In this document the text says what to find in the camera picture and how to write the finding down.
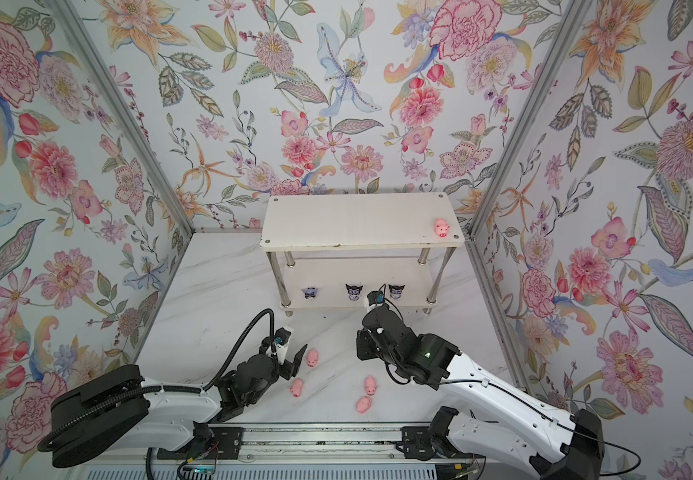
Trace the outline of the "black purple figurine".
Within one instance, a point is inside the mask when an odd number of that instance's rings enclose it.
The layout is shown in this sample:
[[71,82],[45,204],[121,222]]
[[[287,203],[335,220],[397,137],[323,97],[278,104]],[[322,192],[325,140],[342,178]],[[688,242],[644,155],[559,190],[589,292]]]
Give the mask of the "black purple figurine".
[[346,293],[347,293],[347,297],[350,301],[360,300],[362,290],[363,290],[362,285],[346,284]]
[[405,286],[403,284],[389,284],[389,298],[392,300],[400,300],[402,298]]
[[302,290],[302,293],[304,294],[305,300],[312,300],[318,297],[320,290],[317,287],[306,287],[304,290]]

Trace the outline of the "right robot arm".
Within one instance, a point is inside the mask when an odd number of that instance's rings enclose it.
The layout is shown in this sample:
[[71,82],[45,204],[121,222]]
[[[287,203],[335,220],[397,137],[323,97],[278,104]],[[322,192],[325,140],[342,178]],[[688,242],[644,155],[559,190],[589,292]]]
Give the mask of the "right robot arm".
[[399,378],[466,403],[440,408],[422,434],[433,455],[484,457],[535,479],[600,478],[603,433],[593,414],[571,414],[502,382],[451,342],[415,334],[387,304],[369,306],[361,325],[358,359],[379,359]]

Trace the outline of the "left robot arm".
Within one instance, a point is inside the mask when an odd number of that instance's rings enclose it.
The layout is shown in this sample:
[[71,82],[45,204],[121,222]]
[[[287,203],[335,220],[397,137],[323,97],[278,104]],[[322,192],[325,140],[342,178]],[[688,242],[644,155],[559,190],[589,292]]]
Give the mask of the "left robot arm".
[[112,449],[206,447],[212,424],[240,416],[276,381],[298,375],[306,348],[290,360],[286,353],[278,345],[222,374],[216,399],[206,386],[166,384],[145,378],[136,365],[120,367],[52,402],[50,432],[38,451],[52,454],[55,468],[69,468]]

